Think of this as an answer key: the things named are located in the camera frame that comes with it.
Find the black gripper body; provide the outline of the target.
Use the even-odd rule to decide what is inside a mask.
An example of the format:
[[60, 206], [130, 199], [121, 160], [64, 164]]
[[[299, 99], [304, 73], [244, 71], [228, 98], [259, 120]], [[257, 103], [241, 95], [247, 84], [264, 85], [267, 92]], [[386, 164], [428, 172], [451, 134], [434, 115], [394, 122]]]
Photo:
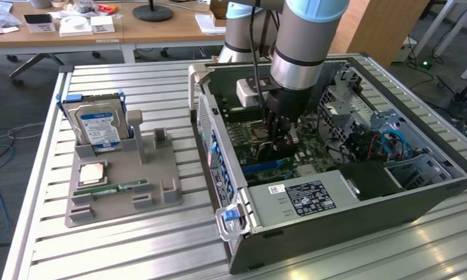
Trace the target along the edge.
[[269, 91], [265, 106], [276, 116], [296, 120], [305, 111], [308, 102], [309, 89], [280, 88]]

